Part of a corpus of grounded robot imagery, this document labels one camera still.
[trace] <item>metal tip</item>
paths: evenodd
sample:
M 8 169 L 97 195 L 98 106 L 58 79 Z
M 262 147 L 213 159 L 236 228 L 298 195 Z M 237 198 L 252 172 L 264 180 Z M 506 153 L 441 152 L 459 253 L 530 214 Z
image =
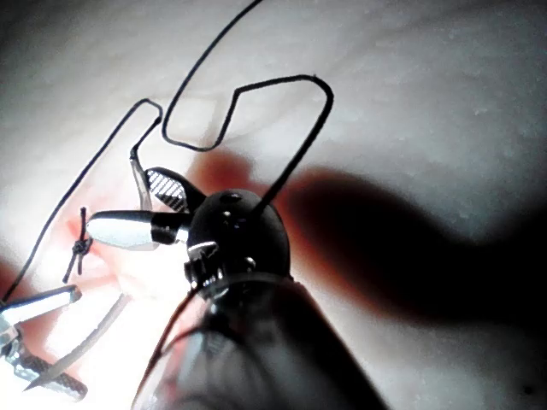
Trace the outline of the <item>metal tip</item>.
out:
M 37 295 L 11 302 L 3 307 L 2 316 L 11 325 L 36 318 L 63 306 L 78 301 L 82 293 L 78 286 L 71 284 L 61 288 L 48 290 Z
M 116 248 L 141 249 L 155 245 L 150 211 L 103 211 L 87 222 L 87 233 L 96 241 Z

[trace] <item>metal forceps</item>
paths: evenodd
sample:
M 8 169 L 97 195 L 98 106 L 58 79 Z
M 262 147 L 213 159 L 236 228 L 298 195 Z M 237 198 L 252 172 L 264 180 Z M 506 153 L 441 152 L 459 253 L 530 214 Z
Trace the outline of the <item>metal forceps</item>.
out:
M 51 367 L 50 363 L 28 350 L 19 324 L 74 303 L 81 295 L 77 286 L 69 285 L 8 304 L 0 302 L 0 356 L 14 368 L 15 376 L 32 382 Z M 67 395 L 75 401 L 83 399 L 87 393 L 83 383 L 66 373 L 44 387 Z

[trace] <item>black suture thread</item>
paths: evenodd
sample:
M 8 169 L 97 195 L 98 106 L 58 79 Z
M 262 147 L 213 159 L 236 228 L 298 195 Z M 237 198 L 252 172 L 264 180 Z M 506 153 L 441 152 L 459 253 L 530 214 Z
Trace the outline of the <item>black suture thread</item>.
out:
M 72 257 L 70 258 L 70 262 L 68 263 L 68 268 L 65 272 L 65 276 L 62 278 L 62 282 L 64 284 L 68 282 L 68 278 L 70 277 L 70 273 L 72 272 L 76 258 L 78 258 L 78 274 L 82 274 L 84 256 L 89 253 L 89 249 L 93 244 L 92 238 L 88 237 L 87 239 L 85 239 L 85 208 L 81 208 L 79 210 L 79 217 L 81 219 L 79 239 L 74 242 L 74 246 L 72 247 Z
M 158 103 L 156 102 L 153 102 L 151 101 L 150 99 L 148 98 L 143 98 L 142 100 L 136 102 L 128 111 L 127 113 L 124 115 L 124 117 L 121 119 L 121 121 L 118 123 L 118 125 L 116 126 L 116 128 L 112 131 L 112 133 L 109 135 L 109 137 L 106 139 L 106 141 L 103 143 L 103 145 L 101 146 L 101 148 L 99 148 L 99 150 L 95 153 L 95 155 L 91 158 L 91 160 L 87 163 L 87 165 L 84 167 L 84 169 L 79 173 L 78 177 L 74 180 L 74 182 L 70 185 L 70 187 L 68 188 L 67 192 L 65 192 L 65 194 L 62 196 L 61 200 L 57 203 L 57 205 L 55 206 L 55 208 L 53 209 L 53 212 L 51 212 L 51 215 L 50 217 L 45 221 L 45 224 L 44 226 L 42 227 L 42 231 L 40 231 L 39 235 L 38 235 L 38 239 L 36 240 L 36 243 L 34 244 L 34 246 L 32 247 L 32 250 L 31 250 L 31 254 L 28 256 L 28 259 L 26 259 L 26 262 L 25 262 L 25 265 L 22 267 L 21 271 L 19 272 L 19 274 L 17 275 L 17 277 L 15 278 L 14 282 L 11 284 L 11 286 L 9 287 L 9 289 L 6 291 L 6 293 L 4 294 L 3 298 L 2 298 L 2 301 L 5 303 L 8 301 L 9 297 L 11 296 L 11 294 L 14 292 L 15 288 L 19 285 L 19 283 L 21 282 L 21 280 L 25 277 L 25 274 L 29 268 L 29 266 L 31 265 L 32 263 L 32 260 L 34 259 L 34 256 L 36 255 L 36 253 L 38 252 L 38 247 L 40 246 L 40 244 L 42 243 L 42 239 L 44 239 L 44 235 L 45 233 L 47 232 L 48 228 L 50 227 L 51 223 L 53 222 L 53 219 L 57 216 L 57 214 L 59 213 L 59 210 L 62 208 L 62 206 L 65 204 L 65 202 L 68 200 L 68 198 L 73 194 L 73 192 L 76 190 L 76 188 L 78 188 L 78 185 L 79 183 L 82 181 L 82 179 L 84 178 L 84 176 L 86 176 L 86 174 L 89 172 L 89 170 L 91 169 L 91 167 L 93 167 L 93 165 L 95 165 L 95 162 L 97 162 L 97 160 L 99 159 L 99 157 L 101 156 L 101 154 L 108 148 L 108 146 L 110 145 L 110 143 L 112 142 L 112 140 L 114 139 L 114 137 L 116 136 L 116 134 L 120 131 L 120 129 L 126 124 L 126 122 L 129 120 L 129 118 L 131 118 L 131 116 L 133 115 L 133 113 L 143 104 L 149 104 L 149 105 L 152 105 L 153 107 L 157 108 L 158 111 L 159 111 L 159 115 L 158 117 L 156 118 L 156 120 L 154 121 L 154 126 L 157 126 L 159 124 L 159 122 L 162 120 L 163 118 L 163 108 L 162 106 L 160 106 Z
M 178 100 L 180 99 L 180 96 L 182 95 L 182 92 L 187 87 L 187 85 L 190 82 L 191 78 L 194 76 L 195 72 L 199 69 L 199 67 L 202 65 L 202 63 L 205 61 L 205 59 L 208 57 L 208 55 L 213 50 L 213 48 L 224 38 L 224 36 L 230 31 L 230 29 L 233 26 L 235 26 L 235 24 L 241 18 L 243 18 L 247 13 L 249 13 L 256 5 L 258 5 L 262 1 L 263 0 L 255 0 L 254 2 L 249 4 L 245 9 L 243 9 L 239 14 L 237 14 L 228 23 L 228 25 L 226 27 L 224 27 L 224 29 L 218 34 L 218 36 L 213 40 L 213 42 L 209 45 L 209 47 L 198 58 L 198 60 L 196 61 L 196 63 L 194 64 L 194 66 L 192 67 L 192 69 L 190 70 L 188 75 L 186 76 L 186 78 L 183 80 L 183 82 L 180 85 L 179 89 L 175 93 L 173 100 L 171 101 L 171 103 L 168 106 L 168 110 L 167 110 L 166 115 L 165 115 L 165 120 L 162 123 L 162 136 L 163 136 L 163 139 L 165 141 L 167 141 L 169 144 L 182 146 L 182 147 L 185 147 L 187 149 L 191 149 L 191 150 L 198 151 L 198 152 L 207 152 L 207 151 L 210 151 L 210 150 L 216 148 L 222 142 L 222 140 L 223 140 L 223 138 L 226 134 L 226 130 L 228 128 L 228 125 L 229 125 L 229 123 L 232 119 L 233 111 L 235 110 L 235 105 L 237 103 L 238 97 L 243 92 L 257 90 L 257 89 L 260 89 L 260 88 L 268 87 L 270 85 L 277 85 L 277 84 L 282 84 L 282 83 L 289 83 L 289 82 L 294 82 L 294 81 L 304 81 L 304 80 L 306 80 L 306 81 L 311 81 L 311 82 L 317 84 L 326 93 L 325 106 L 324 106 L 323 110 L 321 111 L 317 121 L 315 122 L 315 125 L 312 128 L 310 134 L 306 137 L 306 139 L 304 140 L 302 146 L 300 147 L 298 152 L 293 156 L 293 158 L 291 159 L 291 161 L 289 162 L 289 164 L 287 165 L 287 167 L 285 168 L 283 173 L 272 184 L 272 186 L 268 189 L 267 193 L 264 195 L 264 197 L 261 199 L 261 201 L 253 209 L 252 214 L 251 214 L 251 218 L 259 216 L 262 213 L 262 211 L 264 210 L 264 208 L 274 199 L 274 197 L 277 195 L 277 193 L 280 191 L 280 189 L 285 184 L 286 180 L 289 178 L 291 173 L 296 168 L 298 162 L 300 162 L 300 160 L 302 160 L 302 158 L 305 155 L 306 151 L 309 149 L 309 147 L 311 146 L 311 144 L 314 142 L 315 138 L 317 137 L 317 135 L 321 131 L 321 128 L 325 124 L 326 118 L 328 117 L 328 115 L 331 111 L 331 108 L 332 108 L 333 93 L 332 93 L 332 89 L 330 88 L 330 86 L 327 83 L 325 83 L 323 80 L 318 79 L 315 76 L 300 74 L 300 75 L 291 76 L 291 77 L 282 77 L 282 78 L 278 78 L 278 79 L 270 79 L 270 80 L 267 80 L 267 81 L 262 81 L 260 83 L 254 83 L 254 84 L 251 84 L 251 85 L 244 85 L 242 87 L 239 87 L 233 93 L 232 103 L 231 103 L 230 108 L 228 109 L 228 112 L 226 114 L 226 118 L 225 118 L 224 123 L 223 123 L 222 128 L 221 128 L 221 133 L 219 134 L 219 137 L 216 139 L 215 143 L 213 145 L 211 145 L 210 147 L 197 147 L 197 146 L 193 146 L 193 145 L 188 144 L 188 143 L 184 143 L 184 142 L 180 142 L 180 141 L 176 141 L 176 140 L 171 139 L 167 135 L 167 125 L 168 125 L 168 121 L 171 117 L 171 113 L 173 112 L 174 106 L 177 104 Z M 61 209 L 61 207 L 64 205 L 64 203 L 67 201 L 67 199 L 72 195 L 72 193 L 78 187 L 81 180 L 89 172 L 89 170 L 95 164 L 95 162 L 97 161 L 99 156 L 106 150 L 106 148 L 109 146 L 112 139 L 115 137 L 115 135 L 121 129 L 121 127 L 125 125 L 127 120 L 136 111 L 136 109 L 144 103 L 148 103 L 148 104 L 152 105 L 153 107 L 157 108 L 158 111 L 159 111 L 159 115 L 158 115 L 158 117 L 156 117 L 154 122 L 150 125 L 150 127 L 148 128 L 146 133 L 138 140 L 138 142 L 132 147 L 132 149 L 130 151 L 130 158 L 137 158 L 138 159 L 138 148 L 139 148 L 140 144 L 149 136 L 151 131 L 157 125 L 159 125 L 160 122 L 162 122 L 162 117 L 163 117 L 162 106 L 160 106 L 156 102 L 151 101 L 148 98 L 144 98 L 144 99 L 138 101 L 127 112 L 127 114 L 124 116 L 124 118 L 120 121 L 120 123 L 116 126 L 114 131 L 107 138 L 107 140 L 103 144 L 103 146 L 93 156 L 93 158 L 90 160 L 90 162 L 85 166 L 84 170 L 82 170 L 82 172 L 79 174 L 78 178 L 76 178 L 76 180 L 73 182 L 73 184 L 67 190 L 65 195 L 59 201 L 57 206 L 54 208 L 54 210 L 51 213 L 50 217 L 47 219 L 46 223 L 44 224 L 44 227 L 42 228 L 42 231 L 38 235 L 38 239 L 37 239 L 36 243 L 34 244 L 34 246 L 32 248 L 31 254 L 29 255 L 28 259 L 26 260 L 25 265 L 23 266 L 23 268 L 21 269 L 21 271 L 19 272 L 19 274 L 15 278 L 15 281 L 12 283 L 12 285 L 6 291 L 6 293 L 3 297 L 3 302 L 6 302 L 9 299 L 9 297 L 11 296 L 11 294 L 13 293 L 13 291 L 15 290 L 17 285 L 19 285 L 19 283 L 21 282 L 21 280 L 25 276 L 26 271 L 28 270 L 28 267 L 31 265 L 32 260 L 33 260 L 34 256 L 36 255 L 36 252 L 38 251 L 38 247 L 41 244 L 45 233 L 47 232 L 47 229 L 49 228 L 51 222 L 56 217 L 56 215 L 59 212 L 59 210 Z M 81 261 L 79 261 L 79 274 L 81 274 Z
M 173 314 L 169 318 L 169 321 L 165 327 L 165 330 L 160 336 L 160 340 L 158 340 L 156 347 L 154 348 L 154 352 L 152 353 L 152 356 L 148 360 L 148 365 L 146 366 L 146 370 L 144 370 L 143 378 L 141 378 L 140 384 L 138 385 L 138 388 L 137 388 L 137 393 L 135 393 L 132 408 L 135 406 L 135 400 L 137 399 L 138 394 L 140 393 L 140 390 L 143 388 L 144 382 L 150 375 L 152 368 L 156 365 L 157 361 L 162 357 L 163 345 L 165 344 L 165 341 L 167 340 L 169 333 L 173 329 L 174 324 L 176 323 L 179 316 L 185 311 L 186 307 L 190 304 L 194 296 L 196 296 L 202 288 L 203 286 L 201 284 L 197 284 L 195 288 L 190 288 L 190 291 L 188 292 L 186 297 L 177 306 L 177 308 L 174 310 Z
M 221 32 L 219 32 L 219 34 L 211 42 L 209 47 L 207 47 L 207 49 L 205 49 L 205 51 L 199 56 L 197 61 L 194 63 L 194 66 L 188 72 L 188 75 L 186 75 L 186 78 L 182 81 L 182 84 L 180 85 L 179 89 L 174 94 L 173 100 L 171 100 L 171 102 L 169 103 L 168 109 L 165 112 L 165 120 L 163 121 L 163 124 L 162 124 L 162 136 L 163 136 L 163 139 L 165 139 L 168 143 L 173 144 L 173 145 L 178 145 L 179 147 L 185 147 L 187 149 L 191 149 L 193 151 L 198 151 L 198 152 L 206 152 L 206 151 L 209 151 L 209 150 L 214 148 L 213 147 L 213 148 L 205 148 L 204 149 L 204 148 L 201 148 L 201 147 L 191 145 L 189 143 L 184 143 L 182 141 L 176 141 L 174 139 L 171 139 L 168 136 L 168 122 L 169 122 L 169 119 L 171 118 L 171 113 L 173 112 L 174 106 L 177 105 L 177 102 L 179 101 L 180 96 L 182 95 L 182 92 L 185 90 L 188 83 L 190 83 L 190 80 L 192 79 L 192 77 L 194 76 L 196 71 L 199 69 L 199 67 L 203 64 L 205 59 L 209 56 L 211 51 L 213 51 L 215 46 L 224 38 L 224 36 L 227 35 L 227 33 L 232 29 L 232 27 L 234 27 L 236 25 L 236 23 L 238 23 L 238 21 L 240 21 L 245 15 L 247 15 L 247 13 L 249 13 L 254 7 L 256 7 L 258 4 L 262 3 L 262 1 L 263 0 L 255 0 L 254 2 L 249 4 L 247 7 L 245 7 L 243 10 L 241 10 L 226 25 L 226 27 L 224 27 L 221 30 Z

